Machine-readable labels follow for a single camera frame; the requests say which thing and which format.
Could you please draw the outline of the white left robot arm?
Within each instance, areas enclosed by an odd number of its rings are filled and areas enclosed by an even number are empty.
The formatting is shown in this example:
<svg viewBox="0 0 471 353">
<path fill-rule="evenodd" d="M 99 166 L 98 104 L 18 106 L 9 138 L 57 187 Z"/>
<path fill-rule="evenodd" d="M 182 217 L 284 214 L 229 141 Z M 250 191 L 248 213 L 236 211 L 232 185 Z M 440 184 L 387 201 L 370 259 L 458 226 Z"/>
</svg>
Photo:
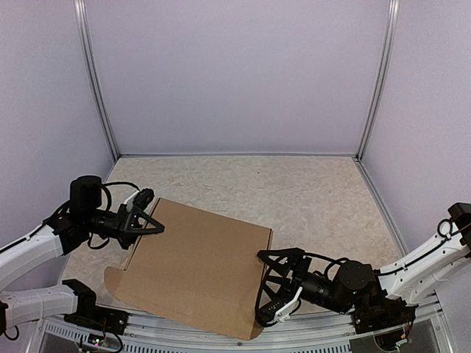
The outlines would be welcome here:
<svg viewBox="0 0 471 353">
<path fill-rule="evenodd" d="M 40 265 L 65 257 L 95 235 L 103 249 L 112 239 L 127 250 L 139 237 L 157 235 L 164 226 L 145 212 L 155 194 L 137 188 L 111 211 L 110 183 L 99 176 L 80 176 L 70 184 L 69 199 L 30 233 L 1 248 L 1 334 L 18 325 L 63 315 L 65 321 L 92 330 L 123 335 L 128 313 L 101 307 L 96 293 L 77 279 L 32 290 L 8 292 L 7 287 Z"/>
</svg>

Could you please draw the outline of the brown cardboard box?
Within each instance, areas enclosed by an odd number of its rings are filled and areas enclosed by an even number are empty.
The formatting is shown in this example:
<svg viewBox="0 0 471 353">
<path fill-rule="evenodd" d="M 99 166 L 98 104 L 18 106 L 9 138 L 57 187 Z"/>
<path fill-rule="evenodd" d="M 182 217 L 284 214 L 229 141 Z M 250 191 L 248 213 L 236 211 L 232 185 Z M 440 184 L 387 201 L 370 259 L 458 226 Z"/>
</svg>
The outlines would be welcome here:
<svg viewBox="0 0 471 353">
<path fill-rule="evenodd" d="M 108 293 L 197 329 L 258 337 L 255 303 L 265 269 L 257 253 L 270 249 L 272 230 L 167 199 L 152 215 L 164 232 L 143 236 L 124 268 L 106 267 Z"/>
</svg>

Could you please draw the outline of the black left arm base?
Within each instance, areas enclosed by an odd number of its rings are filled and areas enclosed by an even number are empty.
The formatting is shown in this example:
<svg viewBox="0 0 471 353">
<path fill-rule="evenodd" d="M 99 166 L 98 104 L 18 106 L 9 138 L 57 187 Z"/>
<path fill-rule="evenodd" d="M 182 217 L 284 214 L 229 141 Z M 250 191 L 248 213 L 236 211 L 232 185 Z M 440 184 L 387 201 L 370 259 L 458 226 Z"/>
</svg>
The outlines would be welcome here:
<svg viewBox="0 0 471 353">
<path fill-rule="evenodd" d="M 76 279 L 63 280 L 62 284 L 72 289 L 77 297 L 77 309 L 64 315 L 65 322 L 105 333 L 124 334 L 128 312 L 97 305 L 95 292 Z"/>
</svg>

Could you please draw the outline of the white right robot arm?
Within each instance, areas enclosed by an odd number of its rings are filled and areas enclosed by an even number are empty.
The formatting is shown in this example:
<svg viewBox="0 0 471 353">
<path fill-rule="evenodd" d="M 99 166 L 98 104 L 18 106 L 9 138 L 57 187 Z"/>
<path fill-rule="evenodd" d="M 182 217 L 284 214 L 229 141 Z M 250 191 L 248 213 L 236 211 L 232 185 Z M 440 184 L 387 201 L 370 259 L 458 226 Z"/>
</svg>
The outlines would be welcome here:
<svg viewBox="0 0 471 353">
<path fill-rule="evenodd" d="M 257 323 L 272 327 L 305 301 L 351 312 L 358 334 L 412 324 L 425 297 L 470 264 L 470 204 L 455 203 L 448 212 L 428 241 L 380 269 L 300 248 L 260 250 L 266 273 L 255 303 Z"/>
</svg>

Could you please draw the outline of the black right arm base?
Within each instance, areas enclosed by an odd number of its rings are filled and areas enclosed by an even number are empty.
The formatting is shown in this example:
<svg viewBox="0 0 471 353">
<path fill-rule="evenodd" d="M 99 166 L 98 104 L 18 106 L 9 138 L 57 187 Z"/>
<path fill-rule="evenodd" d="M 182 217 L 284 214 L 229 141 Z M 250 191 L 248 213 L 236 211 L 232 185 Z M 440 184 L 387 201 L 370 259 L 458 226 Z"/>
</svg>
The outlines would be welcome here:
<svg viewBox="0 0 471 353">
<path fill-rule="evenodd" d="M 363 295 L 354 304 L 353 320 L 356 334 L 387 329 L 415 320 L 417 305 L 407 306 L 402 299 Z"/>
</svg>

